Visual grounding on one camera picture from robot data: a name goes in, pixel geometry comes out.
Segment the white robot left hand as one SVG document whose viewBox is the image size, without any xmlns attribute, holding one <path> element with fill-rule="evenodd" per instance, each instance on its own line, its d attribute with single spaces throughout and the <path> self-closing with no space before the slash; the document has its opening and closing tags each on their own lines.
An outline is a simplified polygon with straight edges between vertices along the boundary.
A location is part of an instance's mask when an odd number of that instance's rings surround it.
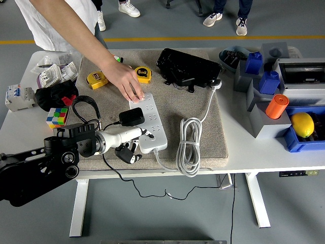
<svg viewBox="0 0 325 244">
<path fill-rule="evenodd" d="M 138 139 L 142 135 L 146 135 L 149 138 L 154 138 L 154 135 L 147 129 L 140 127 L 116 127 L 110 128 L 107 131 L 96 131 L 96 153 L 102 155 L 110 148 L 115 149 L 115 154 L 125 163 L 133 164 L 137 162 L 142 156 L 134 155 L 134 149 L 130 150 L 124 144 L 132 140 Z"/>
</svg>

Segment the person's right hand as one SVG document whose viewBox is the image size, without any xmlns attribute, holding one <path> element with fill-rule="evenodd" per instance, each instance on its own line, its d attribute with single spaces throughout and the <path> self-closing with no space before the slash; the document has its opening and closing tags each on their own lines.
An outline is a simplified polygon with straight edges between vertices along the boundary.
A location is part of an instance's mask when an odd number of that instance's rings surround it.
<svg viewBox="0 0 325 244">
<path fill-rule="evenodd" d="M 137 75 L 130 66 L 113 61 L 102 68 L 102 72 L 126 100 L 138 103 L 144 99 L 144 92 Z"/>
</svg>

